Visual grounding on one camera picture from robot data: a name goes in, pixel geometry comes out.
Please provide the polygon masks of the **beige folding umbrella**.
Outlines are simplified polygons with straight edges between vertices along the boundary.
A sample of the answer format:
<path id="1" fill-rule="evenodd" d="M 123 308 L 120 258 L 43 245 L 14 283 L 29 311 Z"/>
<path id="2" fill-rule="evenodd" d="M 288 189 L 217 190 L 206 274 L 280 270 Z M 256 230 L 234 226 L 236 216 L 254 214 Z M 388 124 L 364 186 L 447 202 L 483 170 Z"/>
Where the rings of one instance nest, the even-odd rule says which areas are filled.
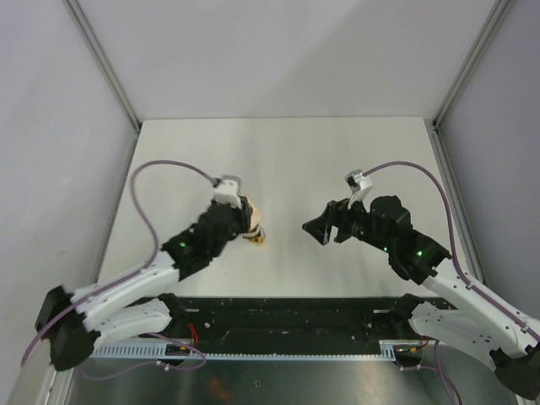
<path id="1" fill-rule="evenodd" d="M 251 210 L 250 225 L 246 233 L 242 234 L 242 238 L 254 245 L 263 245 L 266 241 L 264 228 L 262 227 L 262 211 L 256 207 L 254 202 L 245 196 L 248 208 Z"/>

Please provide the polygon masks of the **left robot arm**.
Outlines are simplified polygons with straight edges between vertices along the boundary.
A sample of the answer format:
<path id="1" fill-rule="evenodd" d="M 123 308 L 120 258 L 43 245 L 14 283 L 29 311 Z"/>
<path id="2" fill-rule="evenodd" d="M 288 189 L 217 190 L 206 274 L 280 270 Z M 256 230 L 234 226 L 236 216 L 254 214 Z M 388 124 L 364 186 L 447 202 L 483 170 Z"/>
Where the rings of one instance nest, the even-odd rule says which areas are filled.
<path id="1" fill-rule="evenodd" d="M 141 270 L 74 292 L 61 285 L 49 290 L 35 329 L 50 343 L 54 369 L 70 370 L 96 349 L 124 338 L 176 328 L 184 310 L 167 289 L 208 267 L 228 242 L 260 224 L 260 212 L 246 199 L 241 202 L 241 208 L 211 203 Z"/>

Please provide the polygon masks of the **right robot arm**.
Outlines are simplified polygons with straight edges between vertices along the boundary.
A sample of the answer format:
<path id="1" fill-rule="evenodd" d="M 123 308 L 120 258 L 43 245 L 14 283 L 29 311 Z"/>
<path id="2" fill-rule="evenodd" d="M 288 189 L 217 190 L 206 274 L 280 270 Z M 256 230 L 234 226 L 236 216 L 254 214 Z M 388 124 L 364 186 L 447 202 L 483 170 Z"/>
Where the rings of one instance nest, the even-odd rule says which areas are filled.
<path id="1" fill-rule="evenodd" d="M 384 251 L 400 278 L 454 307 L 444 312 L 426 300 L 404 295 L 397 313 L 414 332 L 475 358 L 517 396 L 538 399 L 539 321 L 474 276 L 458 272 L 445 247 L 413 228 L 410 212 L 398 197 L 378 197 L 368 208 L 361 201 L 330 201 L 320 216 L 302 228 L 321 245 L 355 238 Z M 333 229 L 337 230 L 334 238 Z"/>

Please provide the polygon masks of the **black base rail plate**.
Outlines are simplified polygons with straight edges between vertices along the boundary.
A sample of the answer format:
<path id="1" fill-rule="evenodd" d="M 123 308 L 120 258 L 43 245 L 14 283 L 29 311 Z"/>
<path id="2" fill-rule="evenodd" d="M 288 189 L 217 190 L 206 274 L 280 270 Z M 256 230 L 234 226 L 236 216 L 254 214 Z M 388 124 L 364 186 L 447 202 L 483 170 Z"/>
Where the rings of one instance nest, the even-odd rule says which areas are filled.
<path id="1" fill-rule="evenodd" d="M 168 338 L 190 338 L 205 354 L 376 354 L 382 340 L 425 344 L 397 297 L 182 298 Z"/>

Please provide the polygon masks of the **right aluminium frame post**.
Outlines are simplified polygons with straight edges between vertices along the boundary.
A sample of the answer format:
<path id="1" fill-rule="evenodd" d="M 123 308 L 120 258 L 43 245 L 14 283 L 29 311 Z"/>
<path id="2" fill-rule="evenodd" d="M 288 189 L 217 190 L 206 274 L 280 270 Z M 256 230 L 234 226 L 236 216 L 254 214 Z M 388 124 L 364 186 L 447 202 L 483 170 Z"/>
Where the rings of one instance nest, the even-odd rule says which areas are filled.
<path id="1" fill-rule="evenodd" d="M 500 30 L 515 3 L 516 2 L 512 0 L 497 0 L 494 2 L 493 7 L 490 9 L 487 18 L 433 118 L 432 124 L 435 129 L 440 128 L 451 113 L 453 106 L 459 100 L 462 91 L 472 78 L 479 63 L 483 59 L 484 54 L 488 50 L 491 42 Z"/>

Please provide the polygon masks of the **aluminium frame post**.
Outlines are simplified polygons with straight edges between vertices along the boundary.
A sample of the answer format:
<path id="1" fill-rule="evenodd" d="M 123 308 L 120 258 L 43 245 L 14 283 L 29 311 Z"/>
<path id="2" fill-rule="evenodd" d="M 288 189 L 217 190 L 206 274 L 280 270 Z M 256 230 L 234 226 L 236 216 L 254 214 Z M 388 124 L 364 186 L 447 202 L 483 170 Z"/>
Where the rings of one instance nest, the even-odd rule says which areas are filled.
<path id="1" fill-rule="evenodd" d="M 497 0 L 494 2 L 493 7 L 490 9 L 487 18 L 433 118 L 432 124 L 435 129 L 440 128 L 451 113 L 453 106 L 459 100 L 462 91 L 472 78 L 479 63 L 483 59 L 484 54 L 488 50 L 491 42 L 500 30 L 515 3 L 516 2 L 512 0 Z"/>
<path id="2" fill-rule="evenodd" d="M 110 62 L 109 57 L 106 55 L 103 46 L 100 44 L 98 36 L 80 2 L 77 0 L 62 0 L 62 4 L 87 46 L 90 55 L 94 58 L 103 79 L 127 118 L 131 128 L 135 133 L 140 133 L 142 123 L 139 120 L 131 101 L 128 99 L 127 93 Z"/>

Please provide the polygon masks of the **left aluminium frame post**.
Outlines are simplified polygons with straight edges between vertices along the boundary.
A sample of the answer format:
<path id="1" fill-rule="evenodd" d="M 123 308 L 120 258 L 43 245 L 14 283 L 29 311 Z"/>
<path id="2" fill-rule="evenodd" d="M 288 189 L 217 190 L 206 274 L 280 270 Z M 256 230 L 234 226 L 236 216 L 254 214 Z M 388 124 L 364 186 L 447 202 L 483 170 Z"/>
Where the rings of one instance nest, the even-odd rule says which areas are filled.
<path id="1" fill-rule="evenodd" d="M 94 58 L 103 79 L 127 118 L 131 128 L 135 133 L 140 133 L 142 123 L 139 120 L 131 101 L 128 99 L 127 93 L 110 62 L 109 57 L 106 55 L 103 46 L 100 44 L 98 36 L 80 2 L 77 0 L 62 0 L 62 4 L 87 46 L 90 55 Z"/>

